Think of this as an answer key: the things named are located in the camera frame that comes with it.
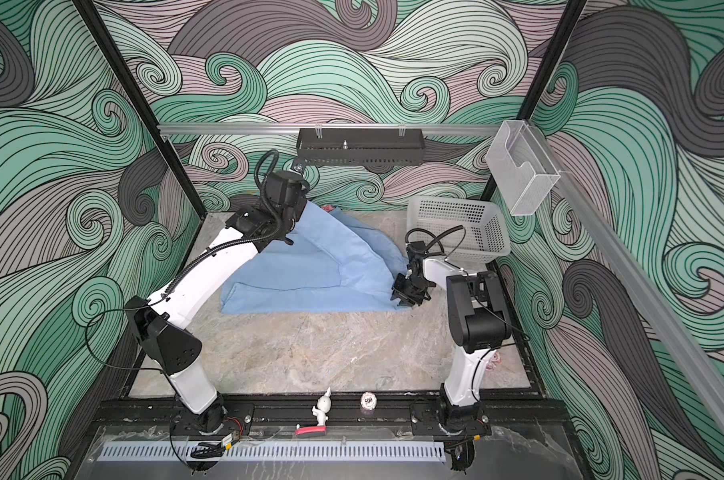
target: black metal frame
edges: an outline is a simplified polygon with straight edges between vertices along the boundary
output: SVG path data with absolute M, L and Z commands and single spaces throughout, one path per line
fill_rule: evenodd
M 564 13 L 559 19 L 559 24 L 554 30 L 554 35 L 548 42 L 548 48 L 543 54 L 543 61 L 538 71 L 535 72 L 535 77 L 532 79 L 530 90 L 525 96 L 525 101 L 522 102 L 519 109 L 519 113 L 516 116 L 517 120 L 530 120 L 535 107 L 538 106 L 538 102 L 543 95 L 543 91 L 548 86 L 548 82 L 554 75 L 554 71 L 559 65 L 559 59 L 564 53 L 564 49 L 567 47 L 567 43 L 570 41 L 572 31 L 575 30 L 575 24 L 578 23 L 578 18 L 583 12 L 583 8 L 586 6 L 587 0 L 569 0 L 567 5 L 564 7 Z
M 398 395 L 379 397 L 378 405 L 372 415 L 365 416 L 359 410 L 359 398 L 348 394 L 333 395 L 333 415 L 328 427 L 379 427 L 388 428 L 395 436 L 426 435 L 434 440 L 444 442 L 448 448 L 451 444 L 463 440 L 440 435 L 433 428 L 424 430 L 420 422 L 413 422 L 416 406 L 433 400 L 430 396 Z M 311 407 L 316 405 L 316 395 L 284 395 L 284 396 L 238 396 L 224 395 L 223 404 L 233 416 L 244 419 L 251 417 L 250 423 L 243 423 L 243 435 L 252 438 L 290 438 L 296 423 L 311 423 L 316 419 L 311 415 Z M 156 427 L 155 434 L 173 429 L 174 435 L 188 436 L 191 440 L 211 440 L 221 438 L 232 432 L 234 424 L 220 431 L 216 436 L 195 436 L 191 429 L 185 430 L 183 422 L 176 423 L 182 417 L 180 402 L 174 398 L 142 399 L 142 400 L 111 400 L 103 402 L 96 412 L 86 437 L 65 479 L 73 478 L 88 452 L 89 446 L 102 427 L 125 427 L 132 431 L 141 428 Z M 479 422 L 482 431 L 488 426 L 525 425 L 532 437 L 543 439 L 541 426 L 562 426 L 572 449 L 573 456 L 584 478 L 591 480 L 593 475 L 586 461 L 583 448 L 578 440 L 569 412 L 562 401 L 553 399 L 511 399 L 482 400 L 480 418 L 486 416 L 485 422 Z
M 485 184 L 485 189 L 482 190 L 482 195 L 479 196 L 479 199 L 483 202 L 489 202 L 492 196 L 495 195 L 497 188 L 498 182 L 495 181 L 495 177 L 490 174 L 490 178 L 487 179 L 487 184 Z
M 538 366 L 535 365 L 534 357 L 532 355 L 532 350 L 530 349 L 530 345 L 522 338 L 522 336 L 519 334 L 519 331 L 524 331 L 525 329 L 522 328 L 521 322 L 519 321 L 519 317 L 516 316 L 516 309 L 514 308 L 514 299 L 511 298 L 509 295 L 509 290 L 506 288 L 505 282 L 503 281 L 503 276 L 501 275 L 500 268 L 498 267 L 497 262 L 494 260 L 491 261 L 491 263 L 487 264 L 488 270 L 492 270 L 495 272 L 495 274 L 498 275 L 498 278 L 501 281 L 501 288 L 503 289 L 503 298 L 506 302 L 506 307 L 509 312 L 509 315 L 511 317 L 511 325 L 514 327 L 513 332 L 511 335 L 514 337 L 514 343 L 516 343 L 517 350 L 519 351 L 519 357 L 521 358 L 521 364 L 525 368 L 525 371 L 527 372 L 527 378 L 530 382 L 530 390 L 531 392 L 535 392 L 536 396 L 540 398 L 545 398 L 546 391 L 545 391 L 545 385 L 541 381 L 541 374 L 538 370 Z
M 178 154 L 173 148 L 172 143 L 162 138 L 162 135 L 159 133 L 159 120 L 157 120 L 154 115 L 154 111 L 141 93 L 141 89 L 138 87 L 138 82 L 136 82 L 136 79 L 133 78 L 130 73 L 130 69 L 125 62 L 125 59 L 119 52 L 117 44 L 114 42 L 114 38 L 112 38 L 111 34 L 108 33 L 106 24 L 103 23 L 101 15 L 98 14 L 95 4 L 93 4 L 92 0 L 72 0 L 72 2 L 74 3 L 74 6 L 76 6 L 79 15 L 85 22 L 85 25 L 90 31 L 93 39 L 101 49 L 106 61 L 114 71 L 114 75 L 117 77 L 117 80 L 125 89 L 130 103 L 132 103 L 133 108 L 135 108 L 136 112 L 138 112 L 138 117 L 146 126 L 148 133 L 152 136 L 159 153 L 165 159 L 165 162 L 175 175 L 175 178 L 178 179 L 178 183 L 181 185 L 184 193 L 188 197 L 189 201 L 191 201 L 191 206 L 194 206 L 194 210 L 197 212 L 197 215 L 204 220 L 204 217 L 207 214 L 207 209 L 204 208 L 202 198 L 199 197 L 199 194 L 194 188 L 194 184 L 191 183 L 188 175 L 186 175 L 186 170 L 184 170 L 181 159 L 178 158 Z

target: wall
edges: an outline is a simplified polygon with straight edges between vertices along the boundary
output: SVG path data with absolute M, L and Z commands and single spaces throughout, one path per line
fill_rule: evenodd
M 497 124 L 519 111 L 565 0 L 97 3 L 161 122 Z M 265 150 L 280 150 L 280 167 L 296 154 L 295 137 L 175 141 L 211 210 L 256 193 Z M 352 210 L 476 197 L 489 141 L 430 138 L 418 168 L 311 167 L 309 196 Z
M 126 376 L 82 326 L 167 283 L 197 231 L 115 83 L 69 0 L 0 2 L 0 479 L 66 473 Z M 125 328 L 107 314 L 94 352 L 131 366 Z
M 631 4 L 580 20 L 533 120 L 724 375 L 724 2 Z M 567 200 L 507 221 L 501 269 L 596 476 L 724 478 L 724 437 Z

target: pink object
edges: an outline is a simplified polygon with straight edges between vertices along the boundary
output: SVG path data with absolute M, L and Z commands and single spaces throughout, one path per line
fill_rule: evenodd
M 487 370 L 494 370 L 497 365 L 501 364 L 501 352 L 492 354 L 490 361 L 487 362 Z
M 327 435 L 327 427 L 299 427 L 295 430 L 295 436 L 299 437 L 322 437 Z

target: white plastic basket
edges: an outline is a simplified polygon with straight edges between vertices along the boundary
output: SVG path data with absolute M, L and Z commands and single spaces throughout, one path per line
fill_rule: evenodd
M 457 225 L 465 227 L 465 239 L 460 248 L 450 255 L 452 260 L 486 264 L 499 256 L 510 254 L 509 231 L 498 205 L 460 198 L 410 198 L 407 205 L 407 231 L 418 227 L 439 235 Z M 463 231 L 460 230 L 442 239 L 445 252 L 449 253 L 462 237 Z M 414 232 L 409 237 L 411 242 L 423 240 L 426 244 L 432 239 L 421 232 Z

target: blue towel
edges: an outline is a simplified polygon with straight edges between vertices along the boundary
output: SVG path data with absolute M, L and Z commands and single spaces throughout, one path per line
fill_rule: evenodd
M 288 237 L 272 241 L 223 283 L 221 312 L 374 312 L 391 300 L 406 260 L 382 232 L 352 216 L 306 204 Z

